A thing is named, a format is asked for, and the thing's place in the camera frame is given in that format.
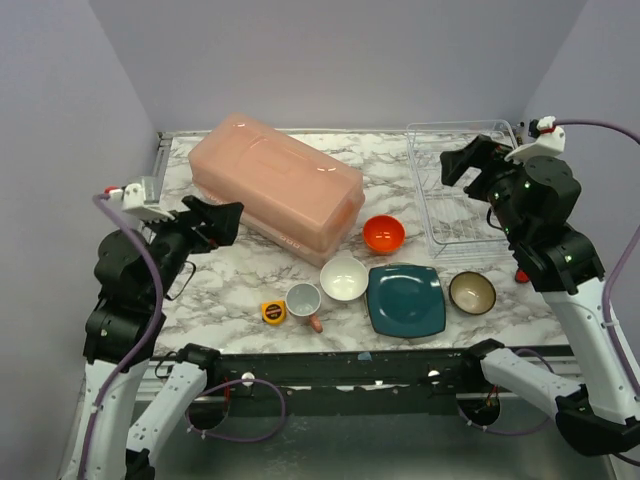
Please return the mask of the brown beige bowl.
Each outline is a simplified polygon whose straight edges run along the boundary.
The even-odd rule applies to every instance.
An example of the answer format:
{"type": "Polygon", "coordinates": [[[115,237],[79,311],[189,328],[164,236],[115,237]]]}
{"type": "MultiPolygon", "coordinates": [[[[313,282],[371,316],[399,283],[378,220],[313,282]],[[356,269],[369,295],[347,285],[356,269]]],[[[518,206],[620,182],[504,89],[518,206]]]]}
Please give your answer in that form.
{"type": "Polygon", "coordinates": [[[497,300],[496,289],[490,280],[472,271],[464,271],[453,277],[448,294],[452,304],[469,315],[489,312],[497,300]]]}

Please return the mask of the pink grey mug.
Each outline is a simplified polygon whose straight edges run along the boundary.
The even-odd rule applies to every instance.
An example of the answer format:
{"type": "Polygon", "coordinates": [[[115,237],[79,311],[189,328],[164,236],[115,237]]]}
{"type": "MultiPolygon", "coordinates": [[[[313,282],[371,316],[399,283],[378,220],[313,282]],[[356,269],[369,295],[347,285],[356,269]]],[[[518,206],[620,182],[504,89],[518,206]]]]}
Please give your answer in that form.
{"type": "Polygon", "coordinates": [[[321,302],[320,291],[310,283],[291,286],[285,296],[288,311],[296,317],[306,319],[316,333],[323,332],[323,326],[318,317],[321,302]]]}

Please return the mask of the white bowl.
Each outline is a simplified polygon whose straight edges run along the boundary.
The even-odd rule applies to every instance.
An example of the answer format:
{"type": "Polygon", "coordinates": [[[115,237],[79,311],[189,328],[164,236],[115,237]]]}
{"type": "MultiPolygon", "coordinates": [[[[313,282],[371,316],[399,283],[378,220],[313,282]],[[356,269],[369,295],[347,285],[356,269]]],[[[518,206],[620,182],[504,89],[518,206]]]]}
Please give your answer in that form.
{"type": "Polygon", "coordinates": [[[323,266],[320,273],[320,284],[324,292],[330,298],[341,302],[361,297],[368,283],[368,269],[352,257],[335,257],[323,266]]]}

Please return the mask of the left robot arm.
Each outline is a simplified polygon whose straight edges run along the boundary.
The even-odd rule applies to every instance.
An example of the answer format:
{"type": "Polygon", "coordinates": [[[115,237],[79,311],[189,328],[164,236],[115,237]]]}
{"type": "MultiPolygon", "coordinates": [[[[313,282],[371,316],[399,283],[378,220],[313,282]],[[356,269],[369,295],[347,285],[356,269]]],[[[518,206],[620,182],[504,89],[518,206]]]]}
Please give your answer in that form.
{"type": "Polygon", "coordinates": [[[162,312],[174,280],[193,254],[234,243],[244,206],[208,204],[192,195],[183,211],[152,225],[146,241],[112,210],[118,191],[94,204],[115,225],[98,248],[94,275],[101,289],[85,325],[84,403],[65,479],[123,479],[134,453],[127,437],[141,380],[164,325],[162,312]]]}

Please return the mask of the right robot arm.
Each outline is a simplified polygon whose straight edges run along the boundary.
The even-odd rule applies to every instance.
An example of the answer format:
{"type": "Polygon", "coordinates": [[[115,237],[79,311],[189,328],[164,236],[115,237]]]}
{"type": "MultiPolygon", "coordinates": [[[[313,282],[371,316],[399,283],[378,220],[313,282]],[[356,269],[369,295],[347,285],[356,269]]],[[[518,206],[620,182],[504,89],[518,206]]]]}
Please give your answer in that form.
{"type": "Polygon", "coordinates": [[[440,155],[441,181],[478,169],[465,193],[486,201],[519,268],[560,322],[582,381],[539,368],[489,339],[462,355],[465,387],[503,387],[549,417],[584,456],[619,455],[639,444],[639,366],[604,299],[610,276],[593,243],[568,218],[581,186],[554,154],[527,154],[479,135],[440,155]]]}

